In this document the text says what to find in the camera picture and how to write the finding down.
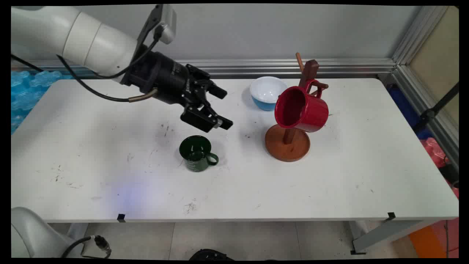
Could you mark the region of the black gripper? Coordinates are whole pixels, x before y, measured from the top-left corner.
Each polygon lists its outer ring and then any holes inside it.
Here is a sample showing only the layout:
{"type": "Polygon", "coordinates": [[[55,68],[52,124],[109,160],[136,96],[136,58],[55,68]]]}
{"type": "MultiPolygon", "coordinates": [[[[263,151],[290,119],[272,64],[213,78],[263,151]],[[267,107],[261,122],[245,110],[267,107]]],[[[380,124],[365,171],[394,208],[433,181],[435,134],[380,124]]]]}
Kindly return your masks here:
{"type": "Polygon", "coordinates": [[[209,92],[223,100],[228,92],[218,87],[209,73],[190,64],[183,66],[160,52],[147,53],[125,73],[122,84],[134,85],[143,94],[156,89],[155,99],[181,104],[184,111],[180,119],[203,132],[213,128],[228,130],[233,125],[213,110],[205,94],[209,92]]]}

